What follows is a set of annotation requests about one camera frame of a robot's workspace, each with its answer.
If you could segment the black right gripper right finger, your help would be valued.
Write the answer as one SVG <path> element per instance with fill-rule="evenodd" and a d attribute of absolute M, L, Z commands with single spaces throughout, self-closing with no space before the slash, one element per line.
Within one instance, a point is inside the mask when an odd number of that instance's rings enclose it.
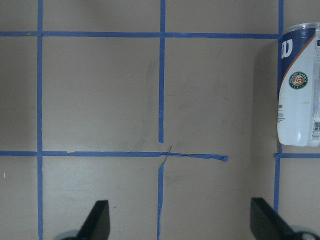
<path fill-rule="evenodd" d="M 250 230 L 256 240 L 293 240 L 295 232 L 262 198 L 250 200 Z"/>

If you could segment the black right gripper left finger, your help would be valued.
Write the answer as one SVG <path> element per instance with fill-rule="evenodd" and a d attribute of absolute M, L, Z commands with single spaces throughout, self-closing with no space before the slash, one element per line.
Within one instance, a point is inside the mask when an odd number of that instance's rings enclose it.
<path fill-rule="evenodd" d="M 107 240 L 111 231 L 108 200 L 95 202 L 84 224 L 76 235 L 77 240 Z"/>

